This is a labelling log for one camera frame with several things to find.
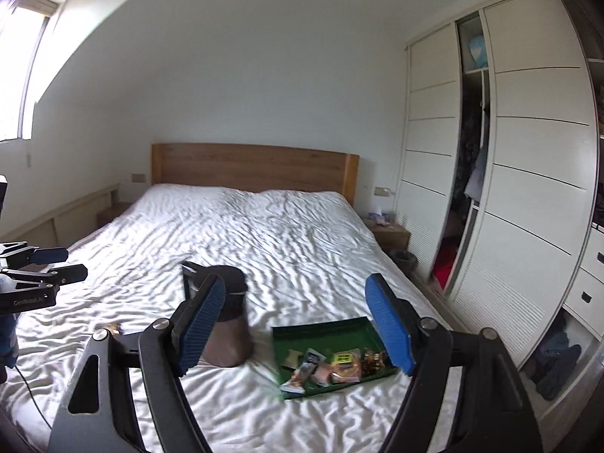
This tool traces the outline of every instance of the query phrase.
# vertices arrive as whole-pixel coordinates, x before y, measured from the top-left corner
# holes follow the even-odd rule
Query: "wrinkled sheet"
[[[55,307],[22,314],[17,331],[17,365],[51,424],[91,333],[108,322],[137,332],[170,316],[183,298],[185,259],[238,266],[249,284],[253,357],[232,369],[198,365],[182,379],[214,452],[379,450],[407,390],[405,375],[292,401],[280,399],[275,378],[271,327],[371,318],[364,281],[373,272],[419,315],[442,322],[336,193],[159,185],[75,244],[67,263],[86,264],[88,279],[62,288]],[[131,378],[146,448],[161,451],[140,371]],[[458,379],[454,370],[431,451],[445,446]],[[14,370],[0,385],[0,404],[34,446],[46,448],[48,427]]]

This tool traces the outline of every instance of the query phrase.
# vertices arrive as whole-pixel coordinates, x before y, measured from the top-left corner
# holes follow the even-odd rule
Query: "wall socket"
[[[145,174],[131,174],[131,182],[134,183],[145,183],[147,182],[147,176]]]
[[[376,187],[373,191],[374,196],[389,197],[390,194],[391,191],[387,187]]]

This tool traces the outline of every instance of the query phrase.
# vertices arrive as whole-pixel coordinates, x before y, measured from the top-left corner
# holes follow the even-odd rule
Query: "food wrapper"
[[[328,387],[331,385],[331,365],[320,362],[310,379],[320,387]]]
[[[388,354],[386,351],[374,353],[371,349],[365,349],[363,354],[362,368],[363,376],[369,376],[386,368]]]
[[[358,383],[361,380],[361,350],[351,349],[335,353],[331,360],[333,383]]]
[[[288,349],[288,356],[285,358],[285,361],[281,364],[281,367],[285,370],[295,371],[300,363],[300,358],[302,357],[302,353],[295,349]]]
[[[304,361],[296,368],[292,377],[279,387],[280,390],[291,393],[304,393],[304,383],[315,372],[316,366],[325,361],[325,356],[315,351],[308,349],[304,354]]]

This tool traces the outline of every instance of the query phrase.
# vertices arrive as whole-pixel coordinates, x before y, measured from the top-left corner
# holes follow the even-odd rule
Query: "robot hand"
[[[13,368],[19,356],[19,345],[15,334],[15,314],[0,315],[0,366]]]
[[[14,281],[8,276],[0,274],[0,293],[10,292],[14,287]],[[13,368],[17,362],[17,356],[19,356],[16,326],[17,314],[0,315],[0,384],[6,381],[4,367]]]

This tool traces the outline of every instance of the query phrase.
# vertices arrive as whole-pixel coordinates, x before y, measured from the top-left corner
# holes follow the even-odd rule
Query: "wardrobe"
[[[596,83],[563,0],[472,10],[408,46],[397,220],[425,288],[469,331],[495,328],[519,368],[564,313],[582,354],[553,401],[526,380],[543,419],[602,351]]]

